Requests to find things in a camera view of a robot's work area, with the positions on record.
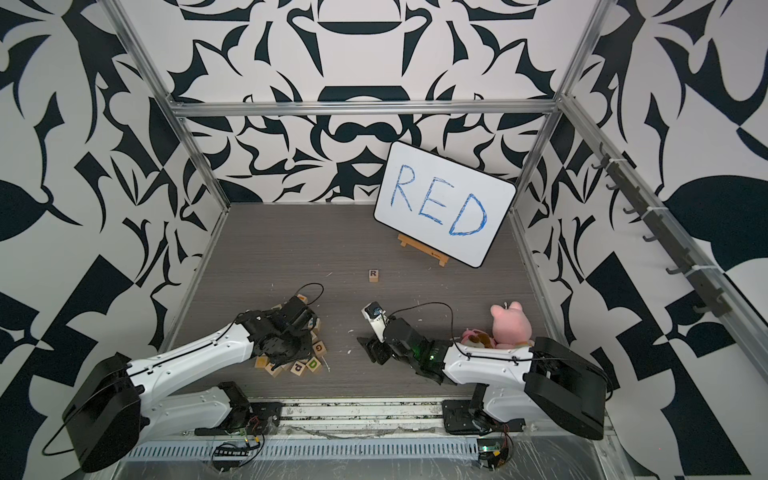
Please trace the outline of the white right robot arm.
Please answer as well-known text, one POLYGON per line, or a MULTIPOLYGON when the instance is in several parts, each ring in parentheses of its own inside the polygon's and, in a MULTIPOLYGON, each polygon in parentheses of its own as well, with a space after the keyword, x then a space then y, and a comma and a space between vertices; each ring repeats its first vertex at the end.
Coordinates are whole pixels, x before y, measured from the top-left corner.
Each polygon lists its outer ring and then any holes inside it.
POLYGON ((473 414, 498 423, 548 418, 581 438, 604 437, 607 375, 551 338, 485 349, 429 339, 395 316, 370 324, 374 333, 358 343, 371 362, 397 360, 437 384, 476 386, 480 405, 469 408, 473 414))

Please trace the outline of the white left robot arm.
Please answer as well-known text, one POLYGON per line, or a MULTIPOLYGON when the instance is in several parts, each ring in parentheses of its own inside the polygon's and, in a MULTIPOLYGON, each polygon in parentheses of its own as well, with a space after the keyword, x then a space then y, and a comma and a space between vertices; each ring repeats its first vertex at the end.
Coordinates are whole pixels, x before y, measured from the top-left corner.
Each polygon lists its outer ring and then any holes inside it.
POLYGON ((268 310, 242 312, 199 340, 144 359, 100 361, 63 415, 80 469, 103 470, 139 444, 196 429, 230 433, 254 412, 233 382, 185 394, 183 388, 226 367, 265 358, 281 367, 313 353, 317 314, 300 296, 268 310))

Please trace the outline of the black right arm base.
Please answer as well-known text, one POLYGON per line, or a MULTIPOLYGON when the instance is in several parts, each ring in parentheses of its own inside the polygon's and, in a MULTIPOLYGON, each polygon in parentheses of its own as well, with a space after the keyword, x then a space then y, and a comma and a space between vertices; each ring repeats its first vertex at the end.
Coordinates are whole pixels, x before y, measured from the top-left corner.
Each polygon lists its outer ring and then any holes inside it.
POLYGON ((441 402, 444 430, 451 435, 483 436, 492 432, 522 432, 523 418, 501 422, 491 418, 482 409, 474 408, 471 400, 443 400, 441 402))

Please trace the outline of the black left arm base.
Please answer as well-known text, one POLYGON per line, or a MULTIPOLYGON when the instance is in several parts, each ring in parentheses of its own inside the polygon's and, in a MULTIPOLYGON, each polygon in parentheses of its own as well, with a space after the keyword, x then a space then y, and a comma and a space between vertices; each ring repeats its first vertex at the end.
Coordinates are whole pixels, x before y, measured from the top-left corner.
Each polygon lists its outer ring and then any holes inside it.
POLYGON ((221 435, 259 436, 277 430, 284 404, 278 401, 254 402, 249 407, 234 408, 225 420, 213 428, 197 428, 194 435, 212 437, 221 435))

